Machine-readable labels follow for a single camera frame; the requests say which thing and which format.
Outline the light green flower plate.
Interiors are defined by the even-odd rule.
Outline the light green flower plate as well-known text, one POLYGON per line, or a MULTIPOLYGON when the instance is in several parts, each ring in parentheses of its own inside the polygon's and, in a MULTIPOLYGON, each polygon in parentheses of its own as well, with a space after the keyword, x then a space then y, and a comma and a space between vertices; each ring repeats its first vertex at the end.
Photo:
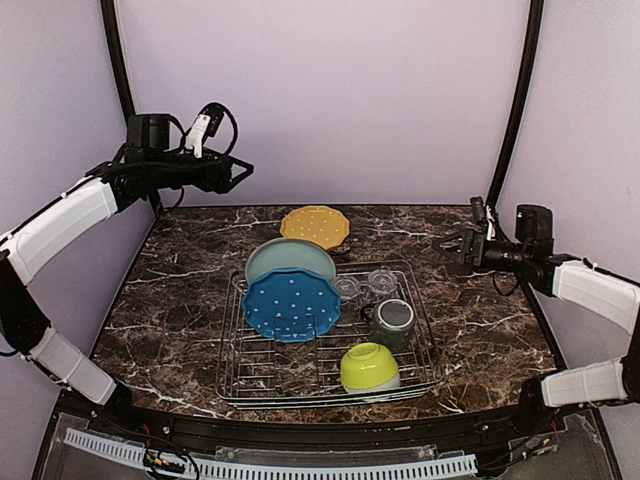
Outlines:
POLYGON ((256 248, 245 266, 245 278, 251 283, 266 273, 283 268, 306 269, 333 280, 336 266, 320 246, 305 240, 277 238, 256 248))

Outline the grey mug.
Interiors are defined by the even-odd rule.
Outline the grey mug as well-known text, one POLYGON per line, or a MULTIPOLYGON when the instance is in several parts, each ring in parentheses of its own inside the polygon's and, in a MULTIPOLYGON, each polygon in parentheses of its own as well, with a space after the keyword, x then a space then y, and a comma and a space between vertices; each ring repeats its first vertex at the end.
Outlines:
POLYGON ((387 299, 360 309, 360 318, 368 325, 368 340, 398 353, 407 347, 414 332, 416 315, 404 300, 387 299))

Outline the yellow dotted plate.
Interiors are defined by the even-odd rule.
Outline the yellow dotted plate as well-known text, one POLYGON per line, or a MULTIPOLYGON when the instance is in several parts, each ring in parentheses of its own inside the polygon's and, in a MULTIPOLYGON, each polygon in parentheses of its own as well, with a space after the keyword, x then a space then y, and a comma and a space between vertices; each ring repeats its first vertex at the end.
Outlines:
POLYGON ((334 208, 308 205, 289 212, 281 221, 285 238, 312 242, 324 250, 340 247, 350 234, 350 222, 334 208))

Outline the blue dotted plate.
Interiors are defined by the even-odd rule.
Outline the blue dotted plate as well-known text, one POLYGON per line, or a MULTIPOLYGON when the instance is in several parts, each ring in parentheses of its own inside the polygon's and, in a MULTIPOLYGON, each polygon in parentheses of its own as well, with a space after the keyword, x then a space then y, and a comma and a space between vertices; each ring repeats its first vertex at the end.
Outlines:
POLYGON ((242 300, 247 324, 282 343, 314 340, 340 320, 342 300, 325 277, 303 268, 272 270, 253 281, 242 300))

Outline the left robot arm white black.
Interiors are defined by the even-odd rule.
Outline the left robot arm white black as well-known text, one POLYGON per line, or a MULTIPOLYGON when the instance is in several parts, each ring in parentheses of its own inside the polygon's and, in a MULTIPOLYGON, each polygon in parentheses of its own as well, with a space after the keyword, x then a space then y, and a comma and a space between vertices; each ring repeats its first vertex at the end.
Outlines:
POLYGON ((1 335, 9 348, 75 391, 106 408, 127 404, 127 387, 102 370, 57 331, 28 291, 41 270, 93 227, 163 189, 193 186, 226 194, 252 175, 252 164, 206 147, 228 120, 220 103, 203 107, 189 128, 170 114, 137 114, 127 121, 125 142, 115 156, 87 171, 71 188, 1 237, 1 335))

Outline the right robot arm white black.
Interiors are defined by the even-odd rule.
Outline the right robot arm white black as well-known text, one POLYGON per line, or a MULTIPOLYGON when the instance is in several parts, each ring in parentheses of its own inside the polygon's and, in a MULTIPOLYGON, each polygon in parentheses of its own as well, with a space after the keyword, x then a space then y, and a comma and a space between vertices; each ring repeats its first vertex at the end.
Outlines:
POLYGON ((639 401, 639 283, 586 258, 553 252, 553 214, 546 207, 516 209, 514 242, 502 236, 493 209, 470 199, 475 226, 432 242, 432 248, 474 270, 511 273, 519 284, 577 305, 630 335, 627 353, 616 359, 531 379, 519 404, 530 413, 573 404, 639 401))

